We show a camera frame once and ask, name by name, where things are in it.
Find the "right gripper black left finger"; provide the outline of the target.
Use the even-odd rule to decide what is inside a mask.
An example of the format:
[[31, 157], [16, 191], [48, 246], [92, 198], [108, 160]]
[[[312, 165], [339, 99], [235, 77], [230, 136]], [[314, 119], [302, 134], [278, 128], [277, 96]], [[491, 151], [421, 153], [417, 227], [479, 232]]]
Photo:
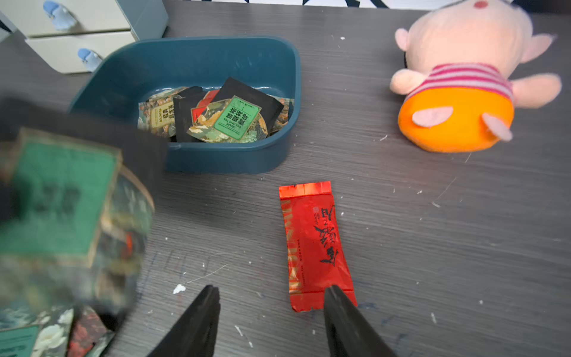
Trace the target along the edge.
[[219, 289], [205, 286], [148, 357], [212, 357], [220, 311]]

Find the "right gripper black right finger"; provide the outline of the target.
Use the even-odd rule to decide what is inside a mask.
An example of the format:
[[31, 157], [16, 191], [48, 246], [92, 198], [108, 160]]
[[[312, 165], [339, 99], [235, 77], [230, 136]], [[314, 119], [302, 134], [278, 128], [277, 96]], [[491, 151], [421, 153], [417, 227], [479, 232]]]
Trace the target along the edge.
[[338, 286], [325, 290], [324, 319], [331, 357], [397, 357]]

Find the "red long tea sachet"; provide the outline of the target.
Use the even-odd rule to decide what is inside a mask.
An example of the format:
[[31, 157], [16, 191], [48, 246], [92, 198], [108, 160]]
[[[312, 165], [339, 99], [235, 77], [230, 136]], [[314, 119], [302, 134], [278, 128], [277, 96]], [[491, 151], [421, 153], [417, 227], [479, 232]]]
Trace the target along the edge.
[[330, 286], [338, 286], [357, 306], [331, 183], [281, 186], [279, 197], [286, 235], [291, 308], [295, 312], [323, 309], [325, 291]]

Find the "green pattern tea bag pile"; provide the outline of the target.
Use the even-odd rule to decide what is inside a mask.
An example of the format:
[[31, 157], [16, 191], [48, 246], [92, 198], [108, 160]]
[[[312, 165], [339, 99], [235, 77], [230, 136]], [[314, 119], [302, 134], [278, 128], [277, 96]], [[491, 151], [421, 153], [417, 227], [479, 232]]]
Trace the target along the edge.
[[101, 356], [136, 298], [155, 206], [108, 144], [23, 128], [1, 165], [1, 354]]

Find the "green label tea bag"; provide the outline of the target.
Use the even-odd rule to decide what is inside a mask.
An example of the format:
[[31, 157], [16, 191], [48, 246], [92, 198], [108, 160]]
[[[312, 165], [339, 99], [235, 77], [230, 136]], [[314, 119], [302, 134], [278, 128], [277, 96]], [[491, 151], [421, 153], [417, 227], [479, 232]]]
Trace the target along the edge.
[[269, 135], [262, 108], [237, 96], [211, 102], [192, 120], [187, 134], [199, 141], [250, 144]]

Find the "red square tea bag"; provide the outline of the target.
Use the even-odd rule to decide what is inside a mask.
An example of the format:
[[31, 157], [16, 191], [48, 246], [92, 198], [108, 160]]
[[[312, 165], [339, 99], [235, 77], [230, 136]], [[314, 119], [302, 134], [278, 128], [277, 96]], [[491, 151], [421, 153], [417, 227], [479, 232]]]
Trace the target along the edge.
[[191, 115], [193, 123], [196, 123], [199, 117], [205, 112], [208, 105], [213, 101], [215, 96], [219, 93], [219, 90], [212, 90], [205, 94], [205, 96], [198, 102], [196, 107], [192, 108]]

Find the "yellow label tea bag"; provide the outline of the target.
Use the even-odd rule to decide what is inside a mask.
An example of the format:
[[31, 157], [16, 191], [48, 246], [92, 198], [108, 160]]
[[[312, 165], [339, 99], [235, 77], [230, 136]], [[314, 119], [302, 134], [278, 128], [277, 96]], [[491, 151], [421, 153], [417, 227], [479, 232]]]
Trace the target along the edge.
[[137, 128], [163, 138], [176, 135], [174, 98], [187, 87], [167, 89], [138, 104]]

